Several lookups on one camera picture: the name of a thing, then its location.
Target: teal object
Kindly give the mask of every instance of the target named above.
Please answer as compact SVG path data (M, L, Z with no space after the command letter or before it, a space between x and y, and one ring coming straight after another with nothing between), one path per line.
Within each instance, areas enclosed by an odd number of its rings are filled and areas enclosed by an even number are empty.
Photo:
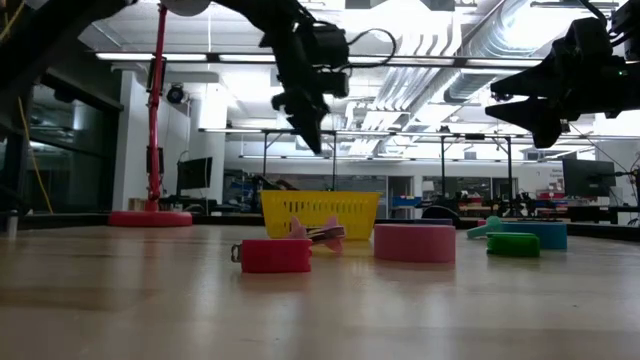
M567 224L561 222L510 222L502 231L534 234L544 250L567 250Z
M487 225L478 226L477 228L473 228L467 230L467 238L475 239L481 236L486 236L487 233L490 232L500 232L502 230L502 221L497 216L490 216L487 219Z
M487 254L513 257L540 257L540 239L534 234L488 233Z

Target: handle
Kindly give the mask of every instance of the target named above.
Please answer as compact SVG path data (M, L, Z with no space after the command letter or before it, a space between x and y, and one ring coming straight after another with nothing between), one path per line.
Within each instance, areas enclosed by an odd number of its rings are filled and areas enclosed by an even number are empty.
M231 262L242 262L242 245L233 245L231 247Z

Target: green object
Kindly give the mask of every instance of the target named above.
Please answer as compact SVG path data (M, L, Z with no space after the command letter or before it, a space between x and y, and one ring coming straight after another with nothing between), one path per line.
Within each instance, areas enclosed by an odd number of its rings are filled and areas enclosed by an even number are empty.
M502 231L502 220L497 216L489 216L487 224L467 230L467 238L475 239L487 235L490 232Z
M525 233L488 233L487 254L539 257L540 239L534 234Z

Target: red stand base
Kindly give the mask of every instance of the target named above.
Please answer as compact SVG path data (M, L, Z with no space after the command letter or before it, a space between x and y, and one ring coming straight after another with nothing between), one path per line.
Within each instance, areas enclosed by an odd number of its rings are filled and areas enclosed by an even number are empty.
M122 227L176 227L191 226L190 213L171 211L114 211L109 216L110 226Z

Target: blue tape roll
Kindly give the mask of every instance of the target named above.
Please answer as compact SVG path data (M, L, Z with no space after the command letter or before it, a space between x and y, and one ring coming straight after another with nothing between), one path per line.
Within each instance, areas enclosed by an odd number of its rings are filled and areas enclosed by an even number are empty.
M567 224L545 222L512 222L502 224L503 232L534 234L540 238L540 249L566 250Z

